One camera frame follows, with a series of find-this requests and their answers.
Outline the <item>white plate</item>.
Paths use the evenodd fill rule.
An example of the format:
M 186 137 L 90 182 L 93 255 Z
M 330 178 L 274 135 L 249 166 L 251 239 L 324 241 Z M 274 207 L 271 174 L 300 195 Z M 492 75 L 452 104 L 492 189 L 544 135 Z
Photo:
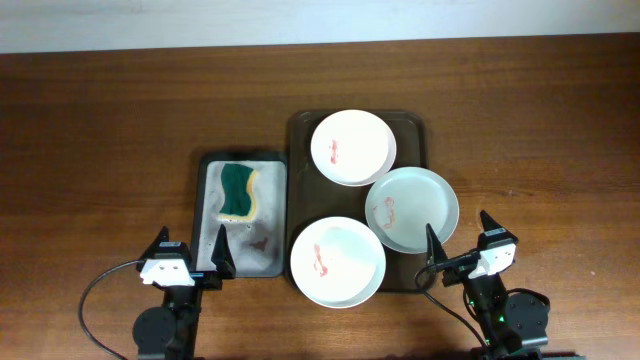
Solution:
M 386 255 L 366 225 L 347 217 L 327 217 L 298 235 L 290 268 L 307 298 L 324 307 L 344 309 L 376 293 L 385 276 Z
M 389 125 L 363 110 L 342 110 L 322 120 L 310 141 L 314 165 L 334 183 L 359 187 L 391 170 L 397 144 Z

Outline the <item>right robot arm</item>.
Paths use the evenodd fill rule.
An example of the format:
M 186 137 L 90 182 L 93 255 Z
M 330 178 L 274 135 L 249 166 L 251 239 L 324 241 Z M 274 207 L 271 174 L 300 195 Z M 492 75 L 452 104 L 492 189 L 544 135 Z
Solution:
M 449 258 L 435 231 L 426 226 L 428 260 L 420 275 L 443 275 L 445 287 L 461 285 L 465 309 L 479 326 L 475 329 L 432 295 L 437 307 L 468 327 L 480 346 L 470 351 L 473 359 L 540 359 L 540 348 L 548 344 L 548 297 L 525 288 L 508 289 L 500 273 L 514 264 L 518 238 L 496 222 L 486 211 L 480 212 L 483 232 L 477 246 Z

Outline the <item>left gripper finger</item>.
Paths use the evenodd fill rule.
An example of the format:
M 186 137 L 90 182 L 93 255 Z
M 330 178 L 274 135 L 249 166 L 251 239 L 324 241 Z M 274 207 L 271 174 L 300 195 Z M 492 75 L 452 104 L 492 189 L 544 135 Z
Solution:
M 167 250 L 164 247 L 161 247 L 163 242 L 169 241 L 169 228 L 163 226 L 159 231 L 156 238 L 152 241 L 152 243 L 145 249 L 142 255 L 139 257 L 139 262 L 136 265 L 136 270 L 141 272 L 144 264 L 151 259 L 160 259 L 165 258 L 168 254 Z
M 229 248 L 227 230 L 224 225 L 221 225 L 218 230 L 211 262 L 215 265 L 215 272 L 221 279 L 236 278 L 236 266 Z

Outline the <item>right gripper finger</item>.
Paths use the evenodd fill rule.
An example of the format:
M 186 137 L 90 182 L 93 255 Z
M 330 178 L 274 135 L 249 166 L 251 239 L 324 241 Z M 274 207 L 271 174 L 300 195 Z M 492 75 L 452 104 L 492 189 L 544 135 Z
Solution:
M 448 257 L 445 251 L 443 250 L 442 244 L 430 223 L 426 225 L 426 235 L 427 235 L 427 243 L 428 243 L 427 264 L 436 265 L 436 264 L 446 262 L 448 260 Z
M 485 210 L 480 211 L 483 232 L 479 235 L 480 245 L 518 244 L 519 239 L 495 221 Z

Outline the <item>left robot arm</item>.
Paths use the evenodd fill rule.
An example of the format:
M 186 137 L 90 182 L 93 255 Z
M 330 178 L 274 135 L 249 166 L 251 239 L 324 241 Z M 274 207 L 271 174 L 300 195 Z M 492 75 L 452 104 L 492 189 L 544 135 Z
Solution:
M 160 306 L 142 312 L 134 322 L 133 340 L 140 359 L 192 359 L 194 357 L 202 293 L 220 290 L 236 277 L 227 230 L 220 227 L 211 261 L 213 270 L 190 269 L 189 247 L 171 242 L 164 227 L 143 252 L 136 266 L 142 282 L 164 293 Z

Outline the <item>pale grey-blue plate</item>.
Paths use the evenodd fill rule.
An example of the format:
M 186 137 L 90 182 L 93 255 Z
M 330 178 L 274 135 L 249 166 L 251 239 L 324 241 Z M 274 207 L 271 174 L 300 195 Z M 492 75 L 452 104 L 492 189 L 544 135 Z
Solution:
M 453 188 L 421 167 L 394 169 L 378 179 L 365 201 L 369 228 L 386 247 L 406 254 L 428 251 L 427 226 L 440 242 L 453 235 L 459 203 Z

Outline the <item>green and yellow sponge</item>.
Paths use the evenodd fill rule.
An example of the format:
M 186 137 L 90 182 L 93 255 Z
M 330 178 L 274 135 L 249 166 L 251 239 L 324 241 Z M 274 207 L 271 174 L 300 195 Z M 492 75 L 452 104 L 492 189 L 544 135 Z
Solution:
M 257 204 L 253 190 L 258 172 L 242 164 L 225 164 L 220 174 L 224 203 L 219 217 L 248 222 L 255 217 Z

